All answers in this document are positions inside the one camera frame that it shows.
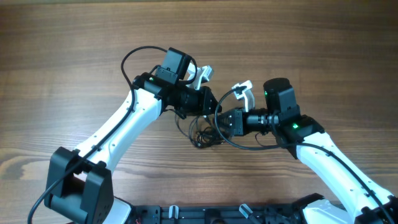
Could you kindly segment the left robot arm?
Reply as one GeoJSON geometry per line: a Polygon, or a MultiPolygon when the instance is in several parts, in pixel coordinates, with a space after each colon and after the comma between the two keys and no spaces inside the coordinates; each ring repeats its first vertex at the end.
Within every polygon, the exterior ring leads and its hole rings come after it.
{"type": "Polygon", "coordinates": [[[119,109],[87,140],[51,156],[45,192],[38,199],[73,223],[131,223],[134,207],[114,196],[112,174],[138,135],[162,113],[185,119],[220,112],[211,89],[213,68],[198,67],[179,50],[165,51],[162,64],[127,80],[119,109]]]}

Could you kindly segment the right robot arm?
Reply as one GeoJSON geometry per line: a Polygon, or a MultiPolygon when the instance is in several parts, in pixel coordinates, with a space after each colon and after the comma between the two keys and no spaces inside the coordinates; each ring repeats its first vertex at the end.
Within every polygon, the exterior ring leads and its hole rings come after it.
{"type": "Polygon", "coordinates": [[[302,115],[289,80],[273,78],[263,84],[266,107],[255,109],[252,83],[237,83],[228,92],[244,100],[244,108],[215,109],[215,126],[224,119],[232,135],[272,133],[276,144],[258,145],[257,151],[282,148],[309,167],[336,195],[337,207],[320,194],[292,204],[291,223],[397,223],[397,197],[371,180],[336,146],[313,118],[302,115]]]}

